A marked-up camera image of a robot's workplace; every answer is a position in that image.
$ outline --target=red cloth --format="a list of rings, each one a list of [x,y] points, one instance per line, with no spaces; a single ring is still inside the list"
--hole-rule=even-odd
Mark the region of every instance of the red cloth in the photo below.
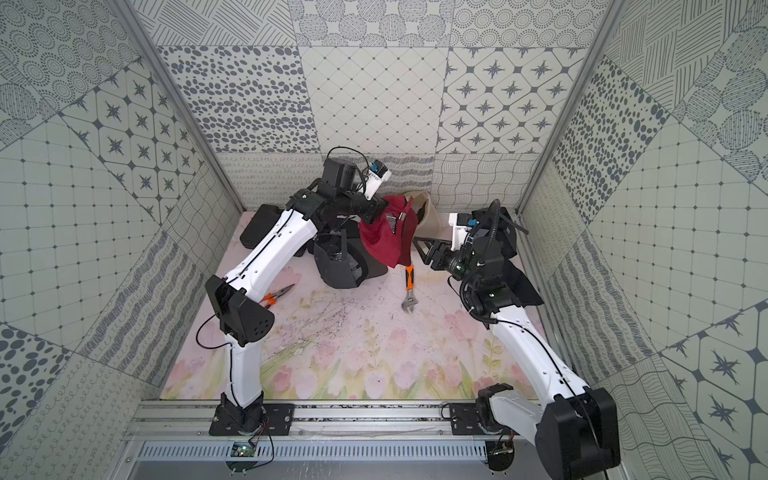
[[[360,222],[360,240],[368,253],[379,262],[394,268],[395,266],[411,265],[411,242],[419,223],[416,212],[411,208],[412,200],[406,202],[402,195],[390,195],[384,197],[389,205],[381,215],[374,219],[373,223]],[[386,221],[386,214],[392,214],[399,218],[405,212],[404,220],[397,220],[395,233]]]

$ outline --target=patterned wall tile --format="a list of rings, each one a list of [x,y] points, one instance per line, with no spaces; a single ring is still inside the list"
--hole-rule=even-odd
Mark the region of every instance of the patterned wall tile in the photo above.
[[[0,150],[54,113],[53,107],[0,51]]]
[[[0,458],[18,427],[38,407],[71,352],[23,330],[0,323]]]
[[[523,219],[536,262],[548,280],[586,226],[554,165],[544,168],[535,192]]]
[[[616,402],[621,459],[633,478],[746,478],[729,475],[676,385],[655,355],[597,384]]]
[[[674,118],[590,223],[655,343],[768,297],[768,197]]]
[[[285,207],[289,197],[323,175],[321,154],[221,154],[219,162],[248,210]]]
[[[585,53],[578,48],[450,48],[437,151],[540,154]]]
[[[661,352],[731,478],[759,478],[768,465],[767,310],[760,301]]]
[[[298,45],[447,47],[453,0],[289,0]]]
[[[441,211],[487,207],[498,198],[513,208],[538,157],[530,154],[439,154],[432,175],[432,201]]]
[[[216,273],[239,219],[240,211],[216,175],[203,163],[194,183],[168,214],[163,229],[208,278]]]
[[[105,0],[3,2],[0,50],[60,110],[139,56]]]
[[[768,9],[755,5],[675,108],[674,115],[768,194]]]
[[[138,403],[157,398],[158,388],[71,355],[6,449],[3,478],[103,478]]]
[[[603,57],[553,157],[585,222],[602,208],[668,117],[639,84]]]
[[[657,349],[585,230],[549,279],[550,303],[587,382],[620,372]]]
[[[2,315],[74,348],[159,226],[61,118],[0,151]]]
[[[295,45],[288,0],[131,0],[156,45]]]
[[[217,152],[318,151],[304,71],[295,48],[160,50]]]
[[[630,0],[606,55],[671,110],[752,4],[752,0]]]
[[[592,42],[608,0],[458,0],[454,43],[462,47],[581,47]]]
[[[382,161],[392,171],[392,176],[376,191],[380,197],[384,195],[400,195],[411,190],[428,191],[432,187],[432,171],[435,168],[435,155],[381,155],[367,154],[369,162]],[[359,155],[333,154],[334,158],[356,162],[360,167],[365,161]]]
[[[161,386],[206,279],[164,230],[157,232],[77,352]]]
[[[321,151],[435,152],[445,49],[300,50]]]
[[[167,101],[139,58],[60,113],[158,223],[202,161]]]

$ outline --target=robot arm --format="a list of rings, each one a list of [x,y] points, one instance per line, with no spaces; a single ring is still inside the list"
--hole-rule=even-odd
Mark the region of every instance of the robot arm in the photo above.
[[[541,299],[536,295],[537,301],[521,301],[518,283],[507,274],[508,258],[515,254],[510,246],[516,244],[511,228],[525,230],[508,218],[500,219],[500,211],[494,200],[481,219],[451,214],[450,241],[414,239],[424,263],[447,270],[461,282],[462,305],[502,341],[541,402],[530,402],[509,385],[490,386],[478,392],[475,402],[481,426],[497,433],[514,429],[534,443],[555,480],[614,467],[621,461],[614,400],[605,389],[589,388],[534,328],[523,307],[540,304]],[[505,226],[499,230],[500,220]],[[483,228],[488,233],[480,236]]]
[[[255,431],[262,422],[261,347],[274,315],[259,302],[270,284],[308,240],[343,223],[338,217],[357,215],[370,223],[387,205],[375,195],[391,174],[386,166],[375,161],[360,174],[365,177],[361,184],[353,185],[357,172],[354,164],[326,159],[322,178],[291,197],[277,222],[264,227],[269,231],[253,251],[223,278],[214,275],[206,282],[225,348],[230,350],[230,378],[217,418],[243,434]]]

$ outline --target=table surface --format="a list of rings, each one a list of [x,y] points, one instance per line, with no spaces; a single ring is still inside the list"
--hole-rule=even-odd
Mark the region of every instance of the table surface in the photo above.
[[[253,216],[240,218],[218,276],[234,268],[250,250],[240,234]],[[271,307],[275,324],[263,344],[261,384],[266,399],[474,399],[497,382],[513,385],[529,399],[535,394],[504,346],[462,308],[446,283],[416,261],[419,301],[404,313],[405,269],[365,280],[360,287],[327,286],[308,253],[292,258],[270,292],[295,283]],[[521,268],[519,256],[513,263]],[[528,316],[544,335],[538,311]],[[205,350],[195,333],[211,315],[205,298],[165,383],[162,399],[219,399],[227,380],[227,351]],[[223,333],[214,319],[200,331],[204,345],[220,345]]]

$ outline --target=metal vent grille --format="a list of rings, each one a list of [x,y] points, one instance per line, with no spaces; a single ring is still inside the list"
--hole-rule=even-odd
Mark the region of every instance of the metal vent grille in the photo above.
[[[254,457],[231,457],[242,442],[146,442],[140,460],[269,460],[268,445],[259,445]],[[485,442],[466,440],[290,440],[275,442],[275,461],[314,460],[485,460]]]

